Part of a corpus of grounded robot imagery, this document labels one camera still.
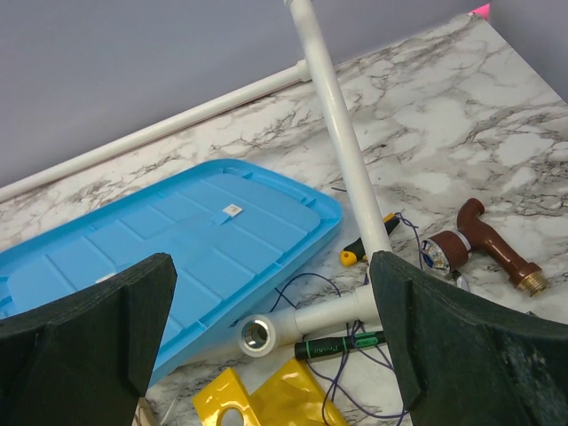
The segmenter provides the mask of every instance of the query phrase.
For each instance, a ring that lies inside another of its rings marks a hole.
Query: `green pen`
[[[363,349],[384,343],[386,343],[386,339],[383,331],[359,333],[353,338],[348,335],[344,337],[325,337],[323,339],[296,343],[294,345],[294,356],[299,360],[314,359],[348,352],[355,348]]]

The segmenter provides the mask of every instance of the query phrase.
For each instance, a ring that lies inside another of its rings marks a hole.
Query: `blue plastic lid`
[[[152,383],[185,362],[335,234],[330,197],[269,170],[206,162],[0,254],[0,318],[171,254],[177,285]]]

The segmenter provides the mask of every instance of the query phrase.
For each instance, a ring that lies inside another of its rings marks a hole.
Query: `white pipe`
[[[304,47],[312,80],[318,93],[327,130],[335,145],[335,153],[343,174],[347,194],[355,213],[367,258],[373,253],[391,251],[391,242],[383,225],[363,154],[334,67],[321,34],[311,0],[285,0]]]
[[[363,153],[327,46],[321,34],[312,0],[284,0],[292,12],[292,18],[304,47],[312,80],[321,101],[327,130],[335,145],[335,154],[343,174],[347,194],[365,246],[367,258],[373,253],[391,251],[391,242],[383,225],[383,215],[367,173]],[[252,357],[262,357],[275,347],[299,340],[313,331],[354,320],[378,320],[373,288],[360,287],[348,296],[329,302],[293,308],[265,315],[252,315],[237,325],[241,350]]]
[[[251,315],[237,326],[237,340],[247,355],[263,357],[282,344],[297,342],[303,335],[322,328],[378,318],[373,289],[364,286],[349,295],[302,309]]]
[[[66,176],[88,169],[117,155],[124,154],[132,149],[164,138],[172,133],[192,126],[197,122],[207,120],[214,115],[222,114],[252,100],[288,87],[291,84],[310,81],[310,72],[305,60],[300,60],[295,66],[270,75],[258,82],[241,87],[236,91],[213,99],[183,113],[174,115],[161,122],[157,122],[142,130],[135,131],[128,136],[117,139],[88,153],[79,155],[71,160],[62,162],[49,169],[40,171],[35,175],[25,177],[13,184],[0,188],[0,202],[6,201],[31,191],[38,186],[47,185]]]

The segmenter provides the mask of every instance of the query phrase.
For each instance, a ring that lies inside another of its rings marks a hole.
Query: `hole in yellow plastic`
[[[221,418],[221,426],[243,426],[244,424],[242,414],[236,408],[229,408]]]
[[[227,368],[193,397],[203,426],[225,426],[228,410],[236,409],[246,426],[349,426],[308,367],[292,358],[250,395],[239,375]]]

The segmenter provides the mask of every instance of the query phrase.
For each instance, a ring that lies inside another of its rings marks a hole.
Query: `marble countertop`
[[[568,323],[568,106],[483,20],[460,16],[341,66],[340,81],[383,211],[405,216],[430,236],[452,229],[470,196],[525,258],[542,266],[551,287],[529,298],[513,289],[491,259],[473,256],[462,272],[473,293],[522,312]],[[254,162],[305,182],[343,204],[342,231],[304,271],[359,286],[365,266],[344,269],[337,253],[358,237],[341,172],[310,83],[240,107],[208,122],[0,205],[0,249],[79,217],[158,180],[214,158]],[[416,264],[412,231],[392,235],[393,248]],[[289,297],[300,304],[335,297],[325,282],[299,280]],[[291,357],[225,357],[179,368],[148,391],[168,425],[198,425],[191,397],[225,367],[253,391]],[[332,375],[337,360],[317,363]],[[394,374],[354,354],[342,385],[368,411],[401,409]],[[335,399],[349,424],[379,422],[343,395]],[[411,424],[407,417],[402,424]]]

